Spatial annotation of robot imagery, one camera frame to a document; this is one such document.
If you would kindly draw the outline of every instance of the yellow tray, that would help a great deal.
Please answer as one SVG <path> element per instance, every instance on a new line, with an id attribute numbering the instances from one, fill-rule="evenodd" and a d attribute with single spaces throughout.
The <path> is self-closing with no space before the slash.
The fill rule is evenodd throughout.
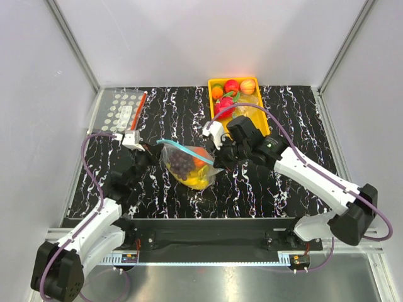
<path id="1" fill-rule="evenodd" d="M 259 99 L 259 106 L 263 107 L 263 102 L 262 102 L 262 97 L 260 95 L 260 90 L 259 90 L 259 84 L 258 84 L 258 79 L 255 77 L 233 77 L 231 78 L 232 80 L 236 80 L 239 85 L 241 85 L 242 81 L 244 80 L 249 80 L 252 79 L 255 81 L 256 83 L 256 89 L 255 92 L 252 94 L 253 96 L 256 96 Z M 210 112 L 212 114 L 212 118 L 214 117 L 214 105 L 215 105 L 215 101 L 213 100 L 212 97 L 212 87 L 215 84 L 220 84 L 222 86 L 224 86 L 224 84 L 231 79 L 211 79 L 208 81 L 208 96 L 210 98 Z M 252 122 L 254 123 L 255 127 L 260 129 L 261 133 L 263 134 L 263 136 L 269 135 L 270 134 L 270 130 L 269 130 L 269 124 L 267 122 L 267 117 L 266 114 L 261 111 L 261 110 L 256 110 L 252 116 L 250 116 L 250 119 L 252 120 Z M 224 126 L 225 132 L 228 132 L 227 130 L 227 123 L 232 120 L 232 117 L 223 119 L 223 120 L 219 120 L 219 122 L 221 122 L 221 124 Z"/>

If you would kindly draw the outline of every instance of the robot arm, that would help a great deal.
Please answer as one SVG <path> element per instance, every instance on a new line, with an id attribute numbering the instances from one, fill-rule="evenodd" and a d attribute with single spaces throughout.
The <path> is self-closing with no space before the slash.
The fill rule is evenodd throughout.
<path id="1" fill-rule="evenodd" d="M 238 116 L 228 123 L 227 129 L 232 139 L 223 139 L 224 129 L 219 122 L 214 122 L 209 130 L 203 129 L 203 135 L 210 138 L 208 148 L 215 156 L 215 167 L 232 169 L 238 161 L 249 159 L 299 182 L 332 208 L 321 215 L 296 218 L 292 227 L 285 231 L 287 245 L 296 247 L 301 241 L 322 237 L 337 237 L 346 244 L 359 244 L 375 214 L 347 192 L 354 192 L 376 206 L 374 187 L 369 184 L 359 187 L 341 179 L 300 151 L 297 156 L 282 137 L 272 134 L 264 137 L 248 117 Z M 342 186 L 329 182 L 321 174 Z"/>
<path id="2" fill-rule="evenodd" d="M 139 142 L 134 131 L 115 135 L 134 153 L 134 165 L 123 171 L 110 171 L 110 183 L 104 185 L 107 198 L 71 232 L 57 243 L 44 242 L 38 249 L 31 279 L 31 288 L 39 291 L 43 272 L 55 253 L 68 243 L 53 262 L 45 278 L 45 295 L 62 302 L 73 301 L 81 291 L 84 279 L 112 250 L 135 242 L 135 227 L 122 218 L 128 211 L 131 188 L 144 175 L 148 166 L 159 162 L 163 145 L 150 146 Z"/>

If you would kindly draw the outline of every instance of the black marble surface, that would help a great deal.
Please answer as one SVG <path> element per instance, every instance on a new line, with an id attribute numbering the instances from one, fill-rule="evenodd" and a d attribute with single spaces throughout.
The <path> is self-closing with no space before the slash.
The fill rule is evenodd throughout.
<path id="1" fill-rule="evenodd" d="M 206 87 L 147 88 L 149 97 L 139 121 L 140 136 L 151 144 L 161 138 L 183 145 L 204 146 L 202 126 L 210 118 Z M 289 132 L 296 146 L 313 161 L 336 172 L 314 95 L 309 86 L 261 86 L 264 107 Z M 278 133 L 273 122 L 272 132 Z M 108 169 L 127 165 L 126 148 L 107 138 L 93 139 L 86 158 L 103 184 Z M 178 183 L 161 165 L 152 167 L 134 188 L 133 218 L 250 218 L 316 215 L 328 207 L 295 181 L 250 162 L 222 172 L 215 184 L 195 191 Z M 98 192 L 81 171 L 67 218 L 82 218 L 98 201 Z"/>

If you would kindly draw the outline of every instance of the red fruit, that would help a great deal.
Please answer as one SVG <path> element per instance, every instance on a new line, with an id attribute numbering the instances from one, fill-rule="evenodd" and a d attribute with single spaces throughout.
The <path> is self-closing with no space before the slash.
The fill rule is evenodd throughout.
<path id="1" fill-rule="evenodd" d="M 220 98 L 214 106 L 214 112 L 215 115 L 219 114 L 221 111 L 223 111 L 226 107 L 229 107 L 234 104 L 234 101 L 232 100 L 232 97 L 230 96 L 223 96 Z M 219 116 L 218 120 L 224 119 L 224 118 L 229 118 L 232 116 L 233 112 L 235 111 L 235 108 L 232 108 L 230 110 L 227 110 L 224 112 L 222 115 Z"/>
<path id="2" fill-rule="evenodd" d="M 235 80 L 228 80 L 224 85 L 225 93 L 231 92 L 231 96 L 235 96 L 239 91 L 239 83 Z"/>

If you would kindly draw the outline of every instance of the bag of fruit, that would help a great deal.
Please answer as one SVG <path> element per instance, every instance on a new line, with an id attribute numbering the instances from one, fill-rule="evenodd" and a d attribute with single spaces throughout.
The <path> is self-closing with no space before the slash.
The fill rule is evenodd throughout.
<path id="1" fill-rule="evenodd" d="M 215 182 L 216 169 L 212 156 L 201 147 L 184 147 L 172 140 L 163 143 L 162 160 L 177 181 L 192 189 L 203 190 Z"/>

